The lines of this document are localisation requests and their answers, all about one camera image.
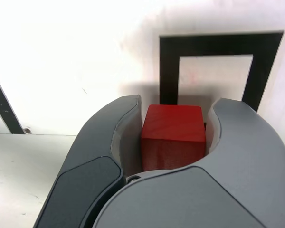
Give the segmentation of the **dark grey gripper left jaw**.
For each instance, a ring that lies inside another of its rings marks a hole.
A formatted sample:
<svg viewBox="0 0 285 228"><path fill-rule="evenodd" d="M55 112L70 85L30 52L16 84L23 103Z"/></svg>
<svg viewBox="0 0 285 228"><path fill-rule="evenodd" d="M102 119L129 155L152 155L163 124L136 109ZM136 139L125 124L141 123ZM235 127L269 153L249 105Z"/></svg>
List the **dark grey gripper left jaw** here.
<svg viewBox="0 0 285 228"><path fill-rule="evenodd" d="M90 228L105 203L142 172L141 97L100 109L75 138L35 222L37 228Z"/></svg>

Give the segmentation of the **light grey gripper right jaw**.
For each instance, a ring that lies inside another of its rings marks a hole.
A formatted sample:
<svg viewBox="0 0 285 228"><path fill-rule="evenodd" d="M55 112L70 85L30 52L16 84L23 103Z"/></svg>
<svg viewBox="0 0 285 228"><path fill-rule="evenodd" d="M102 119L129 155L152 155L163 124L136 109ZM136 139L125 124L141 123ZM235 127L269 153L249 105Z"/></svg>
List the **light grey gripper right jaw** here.
<svg viewBox="0 0 285 228"><path fill-rule="evenodd" d="M285 228L285 146L244 102L219 99L209 153L174 170L147 171L102 208L96 228Z"/></svg>

